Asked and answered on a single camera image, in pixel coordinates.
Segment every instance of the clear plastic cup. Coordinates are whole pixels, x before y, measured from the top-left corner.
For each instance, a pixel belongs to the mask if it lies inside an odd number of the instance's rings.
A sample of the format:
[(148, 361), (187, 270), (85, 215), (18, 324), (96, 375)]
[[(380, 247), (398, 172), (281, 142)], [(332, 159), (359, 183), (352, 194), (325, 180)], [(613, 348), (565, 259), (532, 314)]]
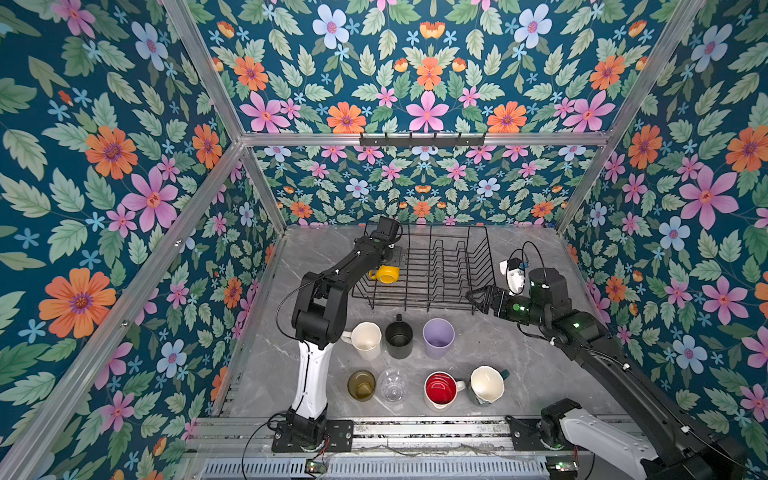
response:
[(408, 392), (408, 378), (398, 369), (385, 370), (376, 383), (378, 393), (389, 403), (401, 402)]

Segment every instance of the yellow cup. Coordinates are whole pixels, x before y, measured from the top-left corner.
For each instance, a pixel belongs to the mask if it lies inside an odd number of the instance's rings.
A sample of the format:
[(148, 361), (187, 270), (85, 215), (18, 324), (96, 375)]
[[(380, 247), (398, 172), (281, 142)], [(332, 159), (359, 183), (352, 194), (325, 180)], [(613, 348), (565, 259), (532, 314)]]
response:
[(371, 270), (368, 272), (368, 278), (378, 280), (381, 283), (394, 283), (400, 278), (400, 269), (396, 266), (381, 266), (376, 273)]

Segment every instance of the purple cup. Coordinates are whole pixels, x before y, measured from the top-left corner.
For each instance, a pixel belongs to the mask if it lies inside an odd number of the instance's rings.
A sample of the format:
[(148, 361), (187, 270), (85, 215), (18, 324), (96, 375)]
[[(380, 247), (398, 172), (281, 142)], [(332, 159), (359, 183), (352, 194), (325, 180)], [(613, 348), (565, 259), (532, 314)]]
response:
[(427, 356), (439, 360), (453, 345), (456, 332), (448, 320), (434, 318), (424, 325), (423, 335)]

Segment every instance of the dish rack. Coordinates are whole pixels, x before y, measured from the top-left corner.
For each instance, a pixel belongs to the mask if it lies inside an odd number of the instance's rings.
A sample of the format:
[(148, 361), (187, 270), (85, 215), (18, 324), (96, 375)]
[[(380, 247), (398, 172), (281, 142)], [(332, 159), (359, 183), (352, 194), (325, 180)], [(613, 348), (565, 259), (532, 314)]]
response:
[(470, 310), (470, 290), (494, 283), (491, 245), (483, 226), (402, 225), (400, 278), (384, 284), (364, 276), (352, 296), (376, 306)]

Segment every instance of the red mug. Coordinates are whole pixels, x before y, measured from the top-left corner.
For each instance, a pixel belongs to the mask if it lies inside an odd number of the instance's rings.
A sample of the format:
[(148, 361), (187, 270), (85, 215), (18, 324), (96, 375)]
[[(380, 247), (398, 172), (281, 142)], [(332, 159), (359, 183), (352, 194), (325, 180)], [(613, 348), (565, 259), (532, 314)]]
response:
[(450, 374), (434, 372), (424, 381), (424, 401), (430, 409), (441, 412), (448, 408), (456, 400), (456, 395), (465, 388), (464, 382), (457, 382)]

